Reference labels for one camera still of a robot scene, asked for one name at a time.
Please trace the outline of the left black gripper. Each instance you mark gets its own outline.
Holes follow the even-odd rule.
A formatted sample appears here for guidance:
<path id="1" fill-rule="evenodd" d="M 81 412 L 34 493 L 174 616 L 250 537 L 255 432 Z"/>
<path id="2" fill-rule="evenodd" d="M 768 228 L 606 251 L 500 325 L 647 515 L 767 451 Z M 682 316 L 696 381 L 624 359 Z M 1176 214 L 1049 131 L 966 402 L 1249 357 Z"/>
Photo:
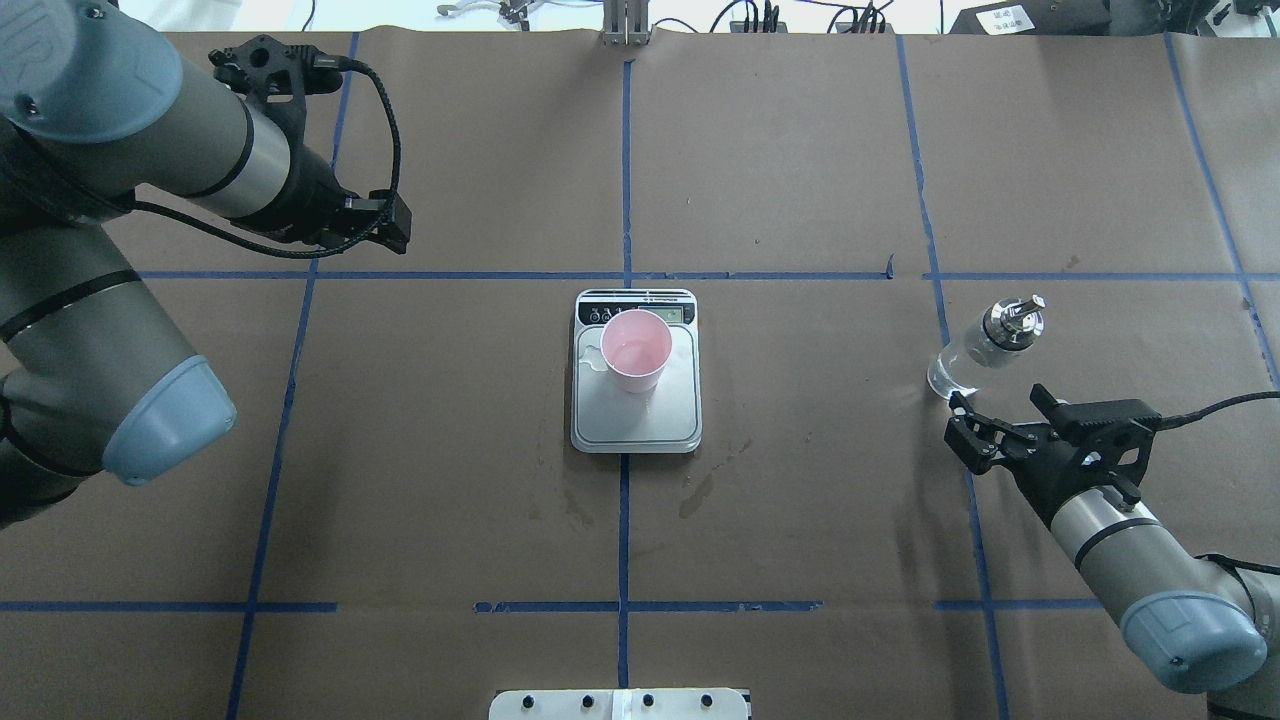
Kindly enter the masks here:
<path id="1" fill-rule="evenodd" d="M 367 241 L 406 255 L 412 211 L 399 193 L 374 190 L 362 197 L 340 186 L 330 163 L 302 143 L 291 145 L 280 192 L 255 213 L 255 233 L 280 243 L 338 246 Z"/>

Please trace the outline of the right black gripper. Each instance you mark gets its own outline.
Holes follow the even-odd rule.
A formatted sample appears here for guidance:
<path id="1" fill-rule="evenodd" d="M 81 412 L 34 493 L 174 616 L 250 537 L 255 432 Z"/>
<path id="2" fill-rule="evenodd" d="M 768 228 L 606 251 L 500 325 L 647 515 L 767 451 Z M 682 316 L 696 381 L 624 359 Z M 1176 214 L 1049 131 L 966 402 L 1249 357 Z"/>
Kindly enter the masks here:
<path id="1" fill-rule="evenodd" d="M 1089 489 L 1097 477 L 1082 466 L 1078 448 L 1052 436 L 1050 425 L 1010 425 L 984 418 L 960 391 L 948 396 L 951 418 L 943 442 L 970 474 L 1006 469 L 1032 511 L 1051 525 L 1065 503 Z"/>

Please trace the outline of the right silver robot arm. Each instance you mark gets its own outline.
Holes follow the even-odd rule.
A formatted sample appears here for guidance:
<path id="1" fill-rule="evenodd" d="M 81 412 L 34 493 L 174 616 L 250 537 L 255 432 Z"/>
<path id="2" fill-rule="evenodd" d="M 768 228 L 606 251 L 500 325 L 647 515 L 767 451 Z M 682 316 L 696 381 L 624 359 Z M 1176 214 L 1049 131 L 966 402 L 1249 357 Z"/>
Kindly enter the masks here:
<path id="1" fill-rule="evenodd" d="M 979 414 L 960 392 L 943 438 L 965 468 L 1001 466 L 1165 688 L 1201 694 L 1210 719 L 1279 715 L 1277 568 L 1189 553 L 1140 492 L 1155 437 L 1262 393 L 1165 416 L 1138 398 L 1070 404 L 1043 386 L 1042 421 Z"/>

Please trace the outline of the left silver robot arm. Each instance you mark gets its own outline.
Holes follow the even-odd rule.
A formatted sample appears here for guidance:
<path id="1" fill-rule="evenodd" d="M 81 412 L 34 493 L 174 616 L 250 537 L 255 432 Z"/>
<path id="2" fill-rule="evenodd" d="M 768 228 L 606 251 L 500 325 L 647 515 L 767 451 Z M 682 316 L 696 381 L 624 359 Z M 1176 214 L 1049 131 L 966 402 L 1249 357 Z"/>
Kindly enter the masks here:
<path id="1" fill-rule="evenodd" d="M 202 70 L 114 1 L 5 1 L 3 525 L 108 471 L 143 486 L 224 437 L 237 410 L 106 232 L 134 211 L 269 258 L 407 250 L 402 142 L 352 56 L 259 35 Z M 308 97 L 378 91 L 390 178 L 344 188 L 305 141 Z"/>

